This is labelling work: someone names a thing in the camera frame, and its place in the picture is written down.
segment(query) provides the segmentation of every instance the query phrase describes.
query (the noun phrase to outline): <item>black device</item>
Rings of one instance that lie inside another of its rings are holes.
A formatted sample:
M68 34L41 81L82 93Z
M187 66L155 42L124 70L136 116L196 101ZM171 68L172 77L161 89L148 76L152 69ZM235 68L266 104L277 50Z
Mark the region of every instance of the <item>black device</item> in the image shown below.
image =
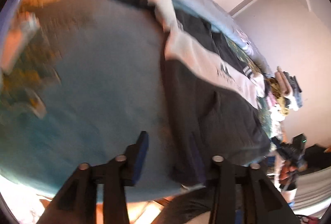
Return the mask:
M107 164L80 164L37 224L95 224L97 183L104 184L104 224L129 224L124 186L133 186L139 179L147 147L148 135L142 132L124 155ZM300 223L257 163L237 166L214 156L208 178L207 183L216 187L209 224L235 223L236 184L243 190L243 224Z
M106 164L81 163L53 198L38 224L95 224L97 184L103 184L104 224L130 224L124 186L140 178L148 150L145 131L137 142Z
M294 166L300 169L300 167L305 163L303 156L305 154L305 145L306 145L306 136L302 133L299 134L292 139L292 143L281 142L276 137L271 138L271 141L276 145L278 154L285 160L290 162L289 166ZM289 179L287 183L281 184L280 188L282 191L286 191L296 188L296 180L297 180L298 171L289 172Z
M285 161L290 161L291 166L297 168L302 166L307 141L307 138L303 133L293 137L291 144L281 142L276 137L271 138L271 141L276 145L278 154Z

